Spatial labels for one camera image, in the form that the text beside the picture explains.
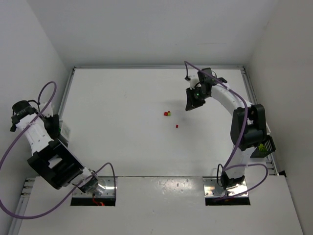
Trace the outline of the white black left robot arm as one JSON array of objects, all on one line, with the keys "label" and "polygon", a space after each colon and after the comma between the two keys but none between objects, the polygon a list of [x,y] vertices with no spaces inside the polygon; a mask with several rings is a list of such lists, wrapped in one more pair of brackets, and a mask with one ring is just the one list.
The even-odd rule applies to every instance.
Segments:
[{"label": "white black left robot arm", "polygon": [[59,140],[59,116],[40,115],[34,122],[32,119],[39,113],[28,101],[22,100],[12,106],[13,116],[11,132],[25,131],[32,156],[28,164],[55,189],[75,185],[80,191],[96,194],[98,178],[91,170],[68,150]]}]

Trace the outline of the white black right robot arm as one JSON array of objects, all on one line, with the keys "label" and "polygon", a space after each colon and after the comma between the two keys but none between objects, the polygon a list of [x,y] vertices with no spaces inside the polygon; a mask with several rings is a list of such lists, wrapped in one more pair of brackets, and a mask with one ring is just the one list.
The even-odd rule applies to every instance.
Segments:
[{"label": "white black right robot arm", "polygon": [[218,101],[232,116],[230,137],[232,152],[222,168],[220,176],[223,188],[241,184],[245,168],[257,147],[267,139],[265,109],[261,104],[252,104],[233,91],[222,77],[213,77],[210,68],[198,71],[197,78],[186,76],[186,111],[206,103],[206,99]]}]

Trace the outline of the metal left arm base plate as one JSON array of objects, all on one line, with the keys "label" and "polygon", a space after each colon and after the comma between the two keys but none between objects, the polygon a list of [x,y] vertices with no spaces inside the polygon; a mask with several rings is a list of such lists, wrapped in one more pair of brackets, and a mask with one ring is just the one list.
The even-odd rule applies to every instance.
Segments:
[{"label": "metal left arm base plate", "polygon": [[117,190],[117,177],[99,176],[92,178],[73,193],[73,198],[114,198]]}]

